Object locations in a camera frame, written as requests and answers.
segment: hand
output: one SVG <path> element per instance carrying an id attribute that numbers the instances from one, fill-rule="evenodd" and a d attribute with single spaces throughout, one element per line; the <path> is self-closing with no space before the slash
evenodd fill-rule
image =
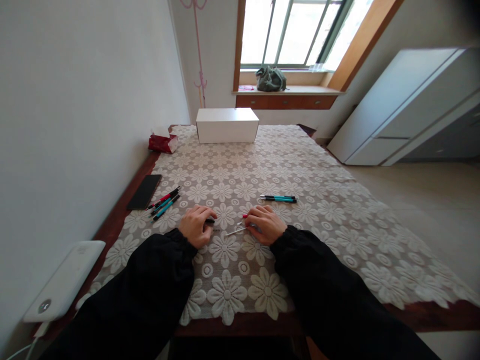
<path id="1" fill-rule="evenodd" d="M 205 225 L 205 220 L 210 216 L 217 219 L 217 214 L 211 208 L 195 205 L 188 209 L 181 219 L 178 230 L 196 249 L 200 249 L 210 241 L 214 230 L 211 226 Z"/>
<path id="2" fill-rule="evenodd" d="M 251 224 L 257 225 L 261 233 Z M 252 207 L 245 219 L 245 226 L 253 236 L 266 246 L 272 245 L 287 229 L 287 225 L 279 218 L 270 205 Z"/>

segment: window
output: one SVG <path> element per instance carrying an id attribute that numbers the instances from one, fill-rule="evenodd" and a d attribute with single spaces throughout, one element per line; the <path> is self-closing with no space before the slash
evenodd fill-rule
<path id="1" fill-rule="evenodd" d="M 241 68 L 335 71 L 373 0 L 246 0 Z"/>

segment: finger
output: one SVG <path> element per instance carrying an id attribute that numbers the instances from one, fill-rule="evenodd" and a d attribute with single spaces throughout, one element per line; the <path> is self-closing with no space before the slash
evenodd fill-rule
<path id="1" fill-rule="evenodd" d="M 205 220 L 207 220 L 210 216 L 214 219 L 218 218 L 217 213 L 209 207 L 205 207 L 205 210 L 202 213 L 198 214 L 198 216 L 203 222 L 205 222 Z"/>
<path id="2" fill-rule="evenodd" d="M 262 218 L 265 216 L 267 212 L 260 211 L 256 207 L 252 207 L 250 211 L 248 212 L 248 215 L 255 215 L 258 218 Z"/>
<path id="3" fill-rule="evenodd" d="M 209 240 L 210 240 L 210 237 L 212 236 L 213 232 L 214 232 L 214 228 L 211 227 L 211 226 L 205 226 L 203 228 L 203 236 L 205 236 L 205 238 L 207 238 Z"/>
<path id="4" fill-rule="evenodd" d="M 255 206 L 258 210 L 260 210 L 262 213 L 268 213 L 267 209 L 265 209 L 263 206 L 261 205 L 257 205 Z"/>
<path id="5" fill-rule="evenodd" d="M 255 229 L 254 227 L 252 226 L 248 226 L 247 227 L 247 230 L 251 232 L 251 234 L 261 243 L 261 244 L 266 244 L 268 241 L 267 241 L 267 238 L 265 237 L 265 235 L 259 233 L 257 231 L 257 229 Z"/>
<path id="6" fill-rule="evenodd" d="M 195 215 L 198 215 L 198 214 L 201 214 L 205 211 L 205 209 L 208 209 L 208 207 L 206 206 L 200 206 L 200 205 L 197 205 L 198 207 L 196 209 L 194 209 L 194 214 Z"/>
<path id="7" fill-rule="evenodd" d="M 264 223 L 264 219 L 255 215 L 248 215 L 245 219 L 245 226 L 249 227 L 250 224 L 260 225 Z"/>

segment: refrigerator door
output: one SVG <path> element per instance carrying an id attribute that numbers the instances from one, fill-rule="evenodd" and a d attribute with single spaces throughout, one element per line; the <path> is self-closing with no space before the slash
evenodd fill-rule
<path id="1" fill-rule="evenodd" d="M 369 138 L 350 156 L 347 165 L 380 165 L 390 155 L 409 142 L 409 139 Z"/>
<path id="2" fill-rule="evenodd" d="M 401 50 L 336 133 L 328 150 L 344 163 L 455 51 Z"/>
<path id="3" fill-rule="evenodd" d="M 460 49 L 373 137 L 415 137 L 480 88 L 480 50 Z"/>

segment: teal pen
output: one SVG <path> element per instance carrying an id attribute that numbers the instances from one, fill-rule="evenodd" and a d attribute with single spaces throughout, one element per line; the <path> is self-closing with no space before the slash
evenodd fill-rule
<path id="1" fill-rule="evenodd" d="M 282 196 L 264 196 L 261 197 L 262 200 L 266 201 L 278 201 L 278 202 L 284 202 L 284 203 L 296 203 L 297 199 L 291 198 L 291 197 L 282 197 Z"/>
<path id="2" fill-rule="evenodd" d="M 171 207 L 175 201 L 180 197 L 180 195 L 175 196 L 154 218 L 152 221 L 150 221 L 151 224 L 156 222 L 160 217 L 167 211 L 169 207 Z"/>
<path id="3" fill-rule="evenodd" d="M 161 208 L 163 208 L 166 204 L 169 203 L 169 201 L 172 200 L 171 198 L 168 198 L 167 200 L 165 200 L 164 202 L 162 202 L 160 205 L 158 205 L 158 207 L 156 209 L 154 209 L 150 215 L 148 215 L 149 218 L 151 218 L 153 215 L 155 215 L 157 213 L 158 210 L 160 210 Z"/>

